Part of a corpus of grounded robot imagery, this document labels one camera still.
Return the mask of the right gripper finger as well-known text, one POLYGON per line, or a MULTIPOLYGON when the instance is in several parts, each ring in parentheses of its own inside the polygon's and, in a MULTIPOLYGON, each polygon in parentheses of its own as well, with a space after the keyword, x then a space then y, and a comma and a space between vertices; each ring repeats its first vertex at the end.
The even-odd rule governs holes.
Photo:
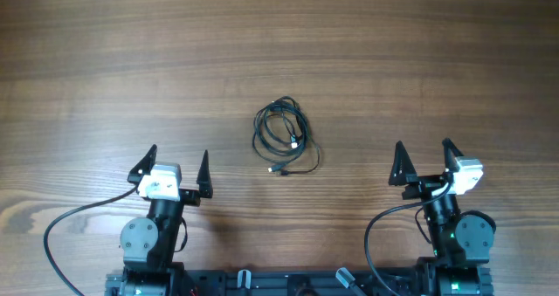
POLYGON ((403 186, 418 181, 417 171, 405 149, 404 144, 398 141, 395 146, 394 162, 390 171, 388 184, 390 186, 403 186))
POLYGON ((444 138, 442 140, 442 145, 444 150, 445 168, 451 172, 459 171, 458 161, 464 155, 450 138, 444 138))

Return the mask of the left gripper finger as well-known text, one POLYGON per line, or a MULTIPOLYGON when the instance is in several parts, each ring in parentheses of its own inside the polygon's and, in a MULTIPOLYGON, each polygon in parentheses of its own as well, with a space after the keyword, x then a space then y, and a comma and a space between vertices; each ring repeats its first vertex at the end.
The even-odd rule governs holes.
POLYGON ((157 146, 153 144, 149 151, 130 169, 127 181, 139 184, 141 179, 148 175, 155 165, 157 146))
POLYGON ((210 177, 210 167, 209 167, 209 151, 205 150, 203 159, 200 165, 200 169, 197 174, 197 185, 199 196, 202 198, 212 198, 213 197, 213 186, 210 177))

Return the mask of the black cable white plug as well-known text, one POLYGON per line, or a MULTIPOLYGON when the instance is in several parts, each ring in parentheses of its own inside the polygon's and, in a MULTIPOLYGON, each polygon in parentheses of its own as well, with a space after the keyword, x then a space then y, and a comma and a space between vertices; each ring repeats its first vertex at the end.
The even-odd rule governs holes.
POLYGON ((282 97, 273 101, 266 109, 263 114, 262 125, 264 126, 266 132, 269 136, 276 142, 282 143, 290 150, 278 150, 277 148, 268 145, 267 147, 270 151, 278 156, 291 157, 295 154, 299 145, 302 143, 306 144, 307 139, 307 118, 304 116, 300 109, 300 105, 291 97, 282 97), (295 121, 300 130, 300 135, 297 135, 295 126, 293 122, 286 117, 286 113, 292 114, 295 117, 295 121), (267 119, 269 116, 280 117, 284 123, 286 131, 289 133, 289 141, 284 141, 280 139, 267 125, 267 119))

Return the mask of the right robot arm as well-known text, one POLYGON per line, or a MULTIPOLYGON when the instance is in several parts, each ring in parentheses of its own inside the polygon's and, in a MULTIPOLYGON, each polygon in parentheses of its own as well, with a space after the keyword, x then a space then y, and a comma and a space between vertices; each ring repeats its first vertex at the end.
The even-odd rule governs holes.
POLYGON ((432 258, 419 258, 410 283, 412 295, 493 295, 485 267, 493 247, 496 222, 478 210, 461 211, 458 196, 473 189, 483 176, 480 160, 466 157, 446 138, 442 141, 445 170, 420 176, 402 142, 395 146, 389 185, 403 186, 404 200, 420 201, 427 222, 432 258))

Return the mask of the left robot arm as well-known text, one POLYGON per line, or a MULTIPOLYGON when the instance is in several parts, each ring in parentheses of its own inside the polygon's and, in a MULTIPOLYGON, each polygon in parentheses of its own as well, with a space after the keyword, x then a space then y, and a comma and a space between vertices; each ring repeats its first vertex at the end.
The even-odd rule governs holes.
POLYGON ((183 210, 198 207, 203 198, 211 199, 209 153, 204 152, 198 170, 197 189, 181 187, 179 164, 156 160, 157 146, 149 151, 128 173, 128 182, 135 192, 149 202, 148 214, 128 222, 120 234, 124 268, 119 279, 109 279, 107 295, 196 295, 197 287, 182 263, 173 260, 183 250, 188 239, 180 245, 180 228, 186 228, 183 210))

